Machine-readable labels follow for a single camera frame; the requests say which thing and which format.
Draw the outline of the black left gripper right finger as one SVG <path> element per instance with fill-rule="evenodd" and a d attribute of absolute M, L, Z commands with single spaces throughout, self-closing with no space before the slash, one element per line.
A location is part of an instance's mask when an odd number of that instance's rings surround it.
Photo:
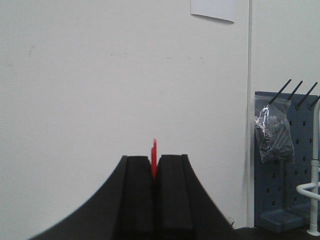
<path fill-rule="evenodd" d="M 161 156 L 156 188 L 156 239 L 235 239 L 235 230 L 203 188 L 186 154 Z"/>

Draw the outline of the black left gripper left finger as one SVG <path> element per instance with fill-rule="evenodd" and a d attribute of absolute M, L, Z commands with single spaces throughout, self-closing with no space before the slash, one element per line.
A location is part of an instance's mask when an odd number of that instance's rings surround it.
<path fill-rule="evenodd" d="M 153 180 L 146 156 L 123 156 L 107 181 L 35 240 L 150 240 Z"/>

